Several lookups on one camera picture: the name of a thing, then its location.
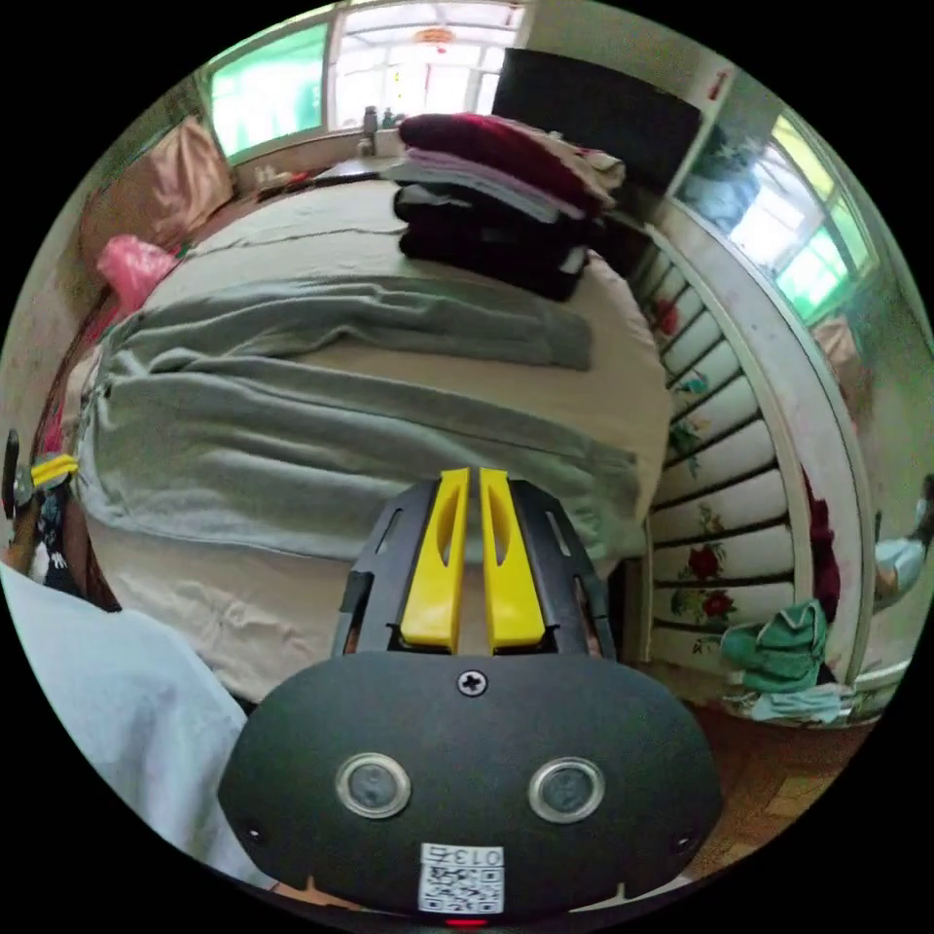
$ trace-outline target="green towel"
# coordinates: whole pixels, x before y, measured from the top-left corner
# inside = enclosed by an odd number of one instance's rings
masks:
[[[743,669],[743,685],[763,694],[814,687],[826,646],[827,620],[817,600],[782,610],[764,625],[728,629],[720,641],[723,657]]]

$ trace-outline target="person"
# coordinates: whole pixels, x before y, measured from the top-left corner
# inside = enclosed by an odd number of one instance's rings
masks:
[[[915,520],[915,530],[910,535],[883,539],[876,544],[874,613],[893,606],[920,579],[934,540],[934,474],[924,478]]]
[[[42,515],[34,500],[16,517],[0,583],[39,686],[94,770],[160,837],[204,865],[312,904],[356,907],[311,882],[291,889],[252,863],[217,800],[246,715],[170,627],[133,610],[106,612],[61,575],[31,580]]]

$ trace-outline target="pink plastic bag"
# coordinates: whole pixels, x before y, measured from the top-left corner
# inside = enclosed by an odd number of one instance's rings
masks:
[[[121,312],[133,314],[178,262],[152,243],[119,234],[107,241],[97,260],[97,268],[117,293]]]

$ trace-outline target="screw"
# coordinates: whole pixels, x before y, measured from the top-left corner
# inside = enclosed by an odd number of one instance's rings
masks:
[[[679,837],[677,840],[675,840],[673,849],[675,853],[683,853],[691,846],[693,842],[693,837]]]
[[[487,685],[486,675],[482,671],[465,671],[457,679],[457,690],[465,698],[478,698]]]

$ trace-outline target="window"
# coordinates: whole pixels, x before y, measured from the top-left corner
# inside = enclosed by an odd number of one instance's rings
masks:
[[[752,167],[758,194],[730,233],[808,325],[829,314],[875,262],[829,164],[794,118],[779,117]]]
[[[244,40],[206,68],[228,158],[380,116],[489,113],[522,0],[343,0]]]
[[[248,51],[211,76],[211,116],[226,156],[322,126],[328,24]]]
[[[518,3],[359,4],[341,22],[331,129],[354,129],[368,106],[382,115],[489,113]]]

